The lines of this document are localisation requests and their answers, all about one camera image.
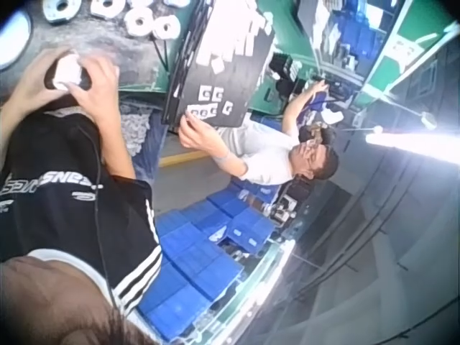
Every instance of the white stripe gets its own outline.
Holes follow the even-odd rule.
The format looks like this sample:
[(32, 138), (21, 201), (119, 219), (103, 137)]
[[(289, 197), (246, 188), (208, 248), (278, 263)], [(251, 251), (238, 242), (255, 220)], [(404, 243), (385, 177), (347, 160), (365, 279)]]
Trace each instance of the white stripe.
[(150, 284), (152, 284), (152, 282), (155, 280), (155, 278), (160, 273), (161, 261), (162, 261), (162, 258), (160, 257), (158, 259), (158, 262), (155, 264), (155, 266), (152, 267), (152, 269), (135, 286), (133, 286), (133, 288), (129, 291), (129, 293), (127, 293), (123, 297), (121, 301), (123, 305), (125, 306), (125, 308), (131, 305), (137, 305), (135, 301), (132, 302), (131, 300), (134, 298), (134, 296), (139, 291), (142, 291), (142, 294), (138, 298), (136, 298), (136, 300), (140, 300), (142, 298), (142, 296), (144, 295), (144, 292), (147, 290)]
[(124, 289), (128, 287), (129, 284), (132, 283), (133, 280), (135, 280), (137, 277), (139, 277), (149, 265), (154, 262), (157, 257), (161, 255), (161, 247), (156, 246), (155, 249), (153, 249), (153, 252), (151, 255), (148, 256), (139, 266), (137, 266), (134, 271), (129, 273), (123, 280), (115, 287), (114, 291), (117, 295), (120, 295)]
[(153, 238), (159, 244), (160, 240), (158, 239), (157, 231), (155, 229), (155, 225), (153, 225), (153, 217), (155, 216), (155, 212), (153, 208), (150, 207), (150, 203), (147, 199), (145, 199), (145, 205), (147, 207), (147, 218), (149, 219), (150, 230), (153, 233)]

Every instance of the phone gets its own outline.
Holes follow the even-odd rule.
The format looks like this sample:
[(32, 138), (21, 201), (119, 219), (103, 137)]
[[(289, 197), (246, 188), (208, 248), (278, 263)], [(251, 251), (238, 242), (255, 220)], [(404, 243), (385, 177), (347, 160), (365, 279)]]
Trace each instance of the phone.
[(91, 79), (86, 69), (78, 64), (79, 57), (76, 52), (70, 52), (57, 59), (45, 74), (45, 87), (67, 91), (64, 83), (74, 83), (83, 90), (90, 89)]

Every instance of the floor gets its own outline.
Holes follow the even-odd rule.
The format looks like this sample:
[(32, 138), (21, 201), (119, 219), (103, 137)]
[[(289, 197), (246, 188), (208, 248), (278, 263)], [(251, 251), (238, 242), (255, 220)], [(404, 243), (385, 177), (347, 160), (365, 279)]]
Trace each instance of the floor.
[(211, 158), (202, 158), (158, 170), (153, 188), (156, 214), (181, 209), (224, 189), (230, 181)]

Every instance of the white t-shirt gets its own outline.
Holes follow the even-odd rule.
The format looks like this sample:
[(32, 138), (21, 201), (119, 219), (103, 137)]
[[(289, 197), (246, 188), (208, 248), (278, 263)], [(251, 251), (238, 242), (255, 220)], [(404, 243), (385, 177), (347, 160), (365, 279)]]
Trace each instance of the white t-shirt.
[(299, 144), (298, 133), (286, 135), (246, 118), (238, 128), (219, 128), (229, 150), (247, 165), (240, 178), (260, 185), (281, 185), (293, 179), (289, 152)]

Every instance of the table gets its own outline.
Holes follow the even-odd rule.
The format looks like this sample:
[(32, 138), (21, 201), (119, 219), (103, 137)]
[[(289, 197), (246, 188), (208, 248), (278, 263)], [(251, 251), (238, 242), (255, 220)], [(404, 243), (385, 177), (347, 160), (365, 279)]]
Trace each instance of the table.
[[(184, 9), (165, 6), (156, 1), (152, 6), (154, 17), (174, 14), (181, 23), (182, 34), (186, 31), (194, 3)], [(120, 89), (126, 91), (166, 92), (169, 75), (160, 62), (151, 37), (129, 37), (124, 26), (124, 11), (111, 20), (91, 16), (89, 1), (83, 1), (77, 16), (58, 26), (48, 23), (42, 13), (41, 1), (29, 1), (26, 10), (32, 19), (32, 36), (26, 50), (10, 67), (0, 73), (0, 99), (5, 99), (16, 85), (19, 77), (37, 54), (49, 47), (70, 45), (80, 54), (103, 50), (120, 67)], [(181, 46), (181, 39), (167, 41), (170, 69)], [(164, 56), (163, 43), (158, 42)]]

